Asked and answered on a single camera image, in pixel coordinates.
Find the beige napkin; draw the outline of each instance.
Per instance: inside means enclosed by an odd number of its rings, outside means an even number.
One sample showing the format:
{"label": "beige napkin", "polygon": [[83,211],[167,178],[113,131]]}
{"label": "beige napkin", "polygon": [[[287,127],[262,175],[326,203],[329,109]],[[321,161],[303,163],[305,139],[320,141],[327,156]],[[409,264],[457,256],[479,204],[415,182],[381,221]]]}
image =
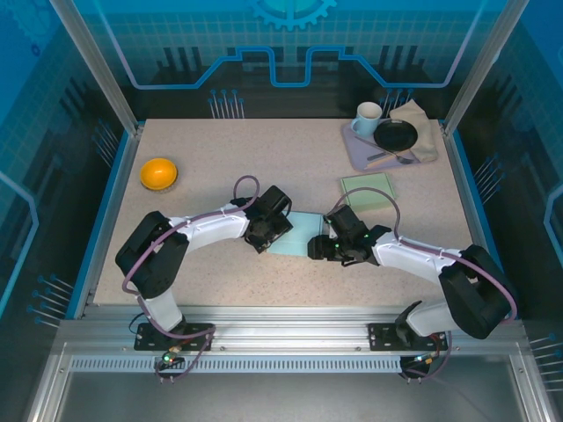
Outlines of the beige napkin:
{"label": "beige napkin", "polygon": [[389,115],[392,119],[408,121],[418,132],[419,138],[411,148],[411,152],[414,156],[422,163],[434,161],[438,158],[438,151],[436,150],[434,138],[432,137],[430,120],[418,104],[410,100],[403,106],[391,110]]}

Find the beige table surface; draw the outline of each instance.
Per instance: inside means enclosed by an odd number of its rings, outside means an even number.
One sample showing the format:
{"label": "beige table surface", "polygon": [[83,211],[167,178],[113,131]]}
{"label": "beige table surface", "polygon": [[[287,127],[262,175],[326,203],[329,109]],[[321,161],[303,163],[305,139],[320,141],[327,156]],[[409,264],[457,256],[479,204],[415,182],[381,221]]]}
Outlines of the beige table surface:
{"label": "beige table surface", "polygon": [[[340,197],[340,178],[360,174],[347,158],[340,135],[346,120],[148,120],[137,150],[94,301],[135,303],[121,291],[114,257],[150,211],[196,215],[232,199],[244,174],[256,176],[264,192],[279,186],[295,211],[326,213]],[[431,164],[387,171],[398,196],[400,232],[422,242],[463,249],[471,244],[450,162],[433,122],[440,157]],[[170,158],[179,180],[167,193],[139,182],[139,170],[155,156]],[[239,194],[250,196],[252,181]],[[391,207],[360,213],[371,227],[389,227]],[[242,239],[212,244],[187,255],[173,285],[178,304],[224,306],[407,305],[441,296],[438,286],[393,268],[257,254]]]}

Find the green square cloth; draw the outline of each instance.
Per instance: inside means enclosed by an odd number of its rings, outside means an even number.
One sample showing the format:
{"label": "green square cloth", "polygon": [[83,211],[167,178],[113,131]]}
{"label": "green square cloth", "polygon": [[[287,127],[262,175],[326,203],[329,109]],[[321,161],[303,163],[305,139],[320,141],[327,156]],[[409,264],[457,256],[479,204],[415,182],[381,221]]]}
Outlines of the green square cloth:
{"label": "green square cloth", "polygon": [[[342,178],[340,182],[342,183],[343,193],[348,193],[357,187],[375,187],[376,189],[388,193],[392,198],[396,198],[389,178],[385,173]],[[357,213],[370,209],[389,207],[391,205],[389,200],[383,195],[370,191],[352,193],[345,199],[345,201]]]}

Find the white mug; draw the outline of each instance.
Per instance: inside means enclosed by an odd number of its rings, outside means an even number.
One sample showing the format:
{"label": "white mug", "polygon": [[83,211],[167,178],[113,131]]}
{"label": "white mug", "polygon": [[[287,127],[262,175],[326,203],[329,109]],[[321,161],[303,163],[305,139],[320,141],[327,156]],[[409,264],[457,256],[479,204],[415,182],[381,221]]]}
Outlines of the white mug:
{"label": "white mug", "polygon": [[362,138],[369,138],[376,131],[383,110],[376,103],[361,103],[356,110],[355,119],[350,127]]}

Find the gear logo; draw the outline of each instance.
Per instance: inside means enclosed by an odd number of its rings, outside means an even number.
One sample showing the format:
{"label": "gear logo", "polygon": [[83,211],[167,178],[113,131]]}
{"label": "gear logo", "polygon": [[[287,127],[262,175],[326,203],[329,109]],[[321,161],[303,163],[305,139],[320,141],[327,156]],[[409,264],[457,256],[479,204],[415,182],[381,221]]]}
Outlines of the gear logo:
{"label": "gear logo", "polygon": [[305,29],[307,24],[316,25],[317,18],[328,16],[328,8],[336,6],[336,0],[249,0],[255,18],[263,18],[266,25],[274,24],[275,29],[299,26]]}
{"label": "gear logo", "polygon": [[40,44],[52,25],[48,0],[0,0],[0,11],[9,11],[27,38]]}

